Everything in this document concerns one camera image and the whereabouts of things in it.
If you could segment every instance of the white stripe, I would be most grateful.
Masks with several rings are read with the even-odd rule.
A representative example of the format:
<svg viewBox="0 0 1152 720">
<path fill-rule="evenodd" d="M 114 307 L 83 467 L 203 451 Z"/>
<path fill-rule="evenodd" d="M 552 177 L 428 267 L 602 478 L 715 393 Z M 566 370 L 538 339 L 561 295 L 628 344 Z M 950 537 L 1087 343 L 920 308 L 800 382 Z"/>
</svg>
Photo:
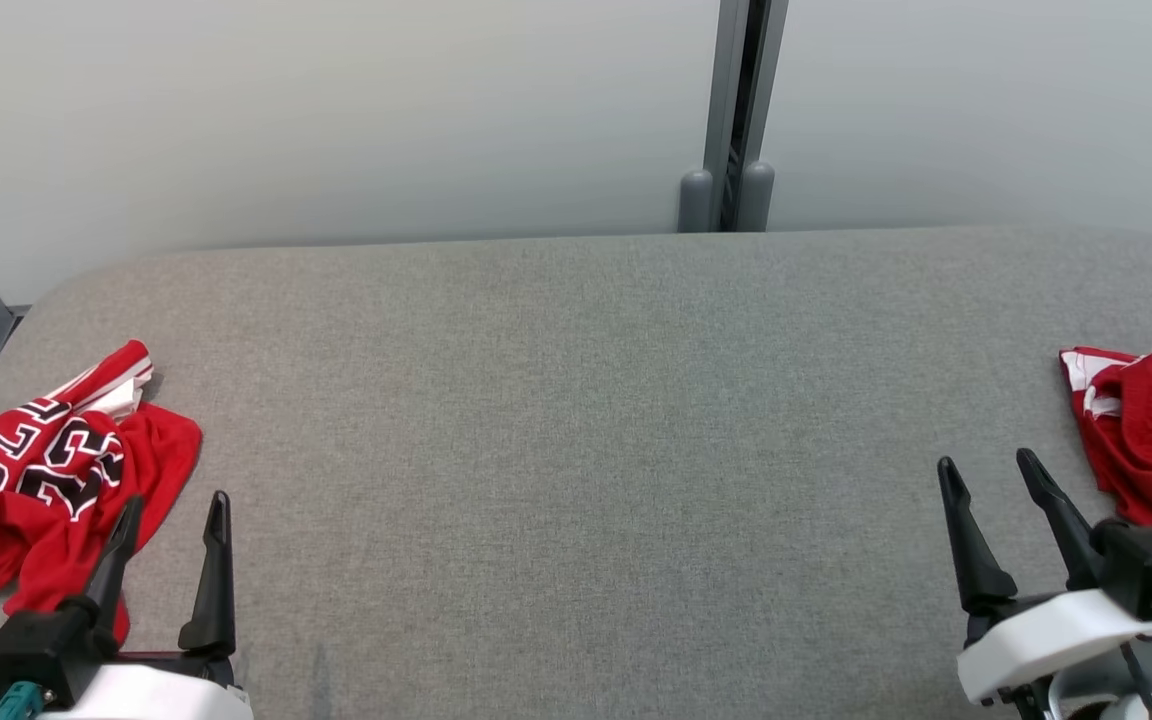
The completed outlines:
<svg viewBox="0 0 1152 720">
<path fill-rule="evenodd" d="M 91 406 L 96 406 L 100 402 L 103 397 L 109 395 L 109 393 L 123 387 L 124 384 L 132 382 L 132 387 L 139 388 L 145 382 L 150 382 L 150 378 L 154 374 L 154 363 L 145 357 L 145 359 L 138 361 L 136 365 L 131 365 L 123 374 L 119 378 L 113 379 L 113 381 L 106 382 L 104 387 L 97 389 L 97 392 L 91 393 L 81 404 L 74 407 L 75 414 L 83 414 L 91 409 Z"/>
<path fill-rule="evenodd" d="M 1098 397 L 1096 386 L 1092 386 L 1083 395 L 1083 412 L 1092 414 L 1092 419 L 1100 418 L 1101 415 L 1121 418 L 1123 416 L 1123 400 L 1120 397 Z"/>
<path fill-rule="evenodd" d="M 76 386 L 76 384 L 83 382 L 84 379 L 88 378 L 88 376 L 90 376 L 90 374 L 92 374 L 92 373 L 96 372 L 97 367 L 100 367 L 100 365 L 92 365 L 91 367 L 88 367 L 86 370 L 83 370 L 82 373 L 78 373 L 77 378 L 71 379 L 71 381 L 66 382 L 66 384 L 63 384 L 63 386 L 60 386 L 60 387 L 55 388 L 54 391 L 47 393 L 47 395 L 45 395 L 45 397 L 55 397 L 55 396 L 60 395 L 60 393 L 63 393 L 67 389 Z"/>
<path fill-rule="evenodd" d="M 1060 354 L 1061 363 L 1064 363 L 1066 372 L 1069 374 L 1069 389 L 1079 392 L 1091 386 L 1097 374 L 1101 370 L 1115 365 L 1126 365 L 1124 359 L 1112 359 L 1100 355 L 1085 355 L 1074 350 Z"/>
<path fill-rule="evenodd" d="M 77 411 L 85 414 L 88 410 L 96 410 L 98 414 L 108 415 L 114 420 L 122 420 L 128 415 L 136 414 L 137 407 L 141 407 L 141 387 L 137 387 L 137 378 L 132 378 L 106 392 L 105 395 L 88 402 Z"/>
</svg>

